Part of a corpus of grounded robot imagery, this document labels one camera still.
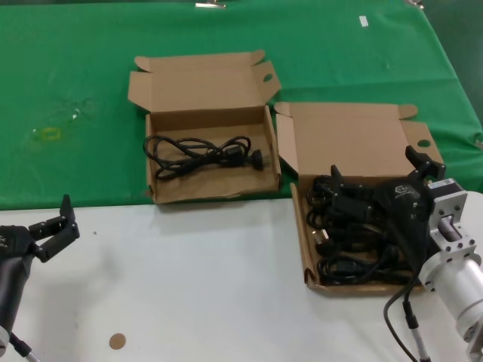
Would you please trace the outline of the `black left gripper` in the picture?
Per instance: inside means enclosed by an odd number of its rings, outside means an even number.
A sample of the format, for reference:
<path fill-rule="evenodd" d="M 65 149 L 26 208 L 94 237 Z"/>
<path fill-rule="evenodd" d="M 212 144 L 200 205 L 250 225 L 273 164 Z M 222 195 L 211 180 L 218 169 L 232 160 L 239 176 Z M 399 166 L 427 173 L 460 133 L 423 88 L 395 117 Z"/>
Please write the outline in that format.
<path fill-rule="evenodd" d="M 1 227 L 1 327 L 12 329 L 23 290 L 30 276 L 36 238 L 49 238 L 35 250 L 41 262 L 48 262 L 80 237 L 68 194 L 63 196 L 59 215 L 25 227 Z"/>

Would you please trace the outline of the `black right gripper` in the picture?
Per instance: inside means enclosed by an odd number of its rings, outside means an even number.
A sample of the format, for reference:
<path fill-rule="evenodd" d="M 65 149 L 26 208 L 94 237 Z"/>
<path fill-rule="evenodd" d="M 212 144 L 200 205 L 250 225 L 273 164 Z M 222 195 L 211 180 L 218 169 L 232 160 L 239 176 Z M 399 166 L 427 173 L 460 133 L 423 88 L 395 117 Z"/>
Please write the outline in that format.
<path fill-rule="evenodd" d="M 403 252 L 411 270 L 419 272 L 429 257 L 429 208 L 423 189 L 445 178 L 446 165 L 407 146 L 405 157 L 414 169 L 404 177 L 389 179 L 375 187 L 354 183 L 331 165 L 332 206 L 360 222 L 374 220 L 374 201 L 384 210 L 389 235 Z"/>

